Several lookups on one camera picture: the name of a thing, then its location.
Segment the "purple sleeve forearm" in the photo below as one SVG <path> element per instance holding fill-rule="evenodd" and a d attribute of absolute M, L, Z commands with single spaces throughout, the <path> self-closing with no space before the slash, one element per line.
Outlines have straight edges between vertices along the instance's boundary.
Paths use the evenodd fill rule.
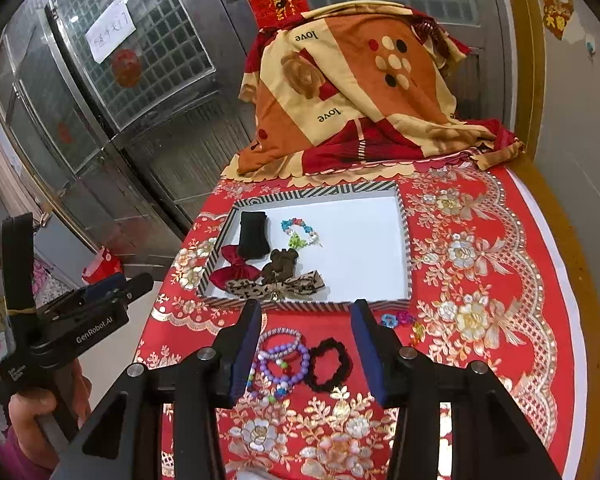
<path fill-rule="evenodd" d="M 0 479 L 47 480 L 52 472 L 23 454 L 15 431 L 9 427 L 5 441 L 0 444 Z"/>

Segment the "person's left hand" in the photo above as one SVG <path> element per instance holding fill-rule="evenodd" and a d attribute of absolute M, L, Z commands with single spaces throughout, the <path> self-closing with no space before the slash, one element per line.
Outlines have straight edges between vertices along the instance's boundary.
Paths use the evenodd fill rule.
<path fill-rule="evenodd" d="M 72 409 L 78 415 L 78 426 L 81 427 L 92 412 L 90 404 L 92 383 L 83 375 L 78 360 L 72 363 L 72 378 Z M 56 399 L 53 393 L 44 389 L 15 394 L 8 406 L 20 451 L 36 466 L 49 470 L 57 466 L 59 457 L 38 426 L 38 418 L 52 414 L 55 408 Z"/>

